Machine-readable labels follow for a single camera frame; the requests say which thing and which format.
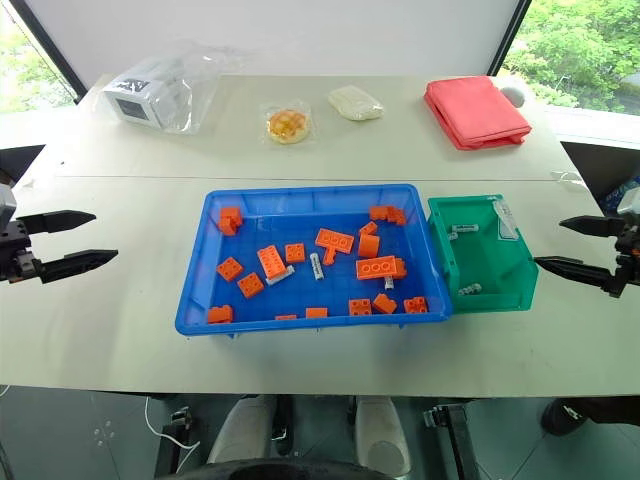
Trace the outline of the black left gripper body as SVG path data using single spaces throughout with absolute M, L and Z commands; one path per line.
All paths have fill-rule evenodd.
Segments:
M 40 261 L 29 250 L 31 240 L 24 223 L 10 221 L 1 233 L 1 280 L 17 283 L 40 276 Z

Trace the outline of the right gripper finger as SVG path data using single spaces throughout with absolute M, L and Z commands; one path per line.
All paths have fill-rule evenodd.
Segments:
M 581 260 L 561 256 L 535 257 L 535 263 L 544 270 L 566 280 L 599 287 L 611 297 L 619 297 L 614 276 L 604 267 L 587 265 Z
M 608 238 L 618 237 L 625 221 L 617 217 L 581 215 L 561 220 L 559 225 L 583 235 Z

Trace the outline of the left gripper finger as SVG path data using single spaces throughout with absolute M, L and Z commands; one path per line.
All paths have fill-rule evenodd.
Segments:
M 43 284 L 87 273 L 101 267 L 118 255 L 118 250 L 90 249 L 49 262 L 34 260 L 37 276 Z
M 96 219 L 91 213 L 76 210 L 60 210 L 42 214 L 18 217 L 29 235 L 38 233 L 56 233 L 75 229 Z

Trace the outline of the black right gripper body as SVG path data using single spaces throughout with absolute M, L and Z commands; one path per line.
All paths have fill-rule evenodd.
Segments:
M 639 285 L 639 225 L 615 218 L 614 236 L 617 267 L 608 292 L 611 297 L 619 298 L 627 285 Z

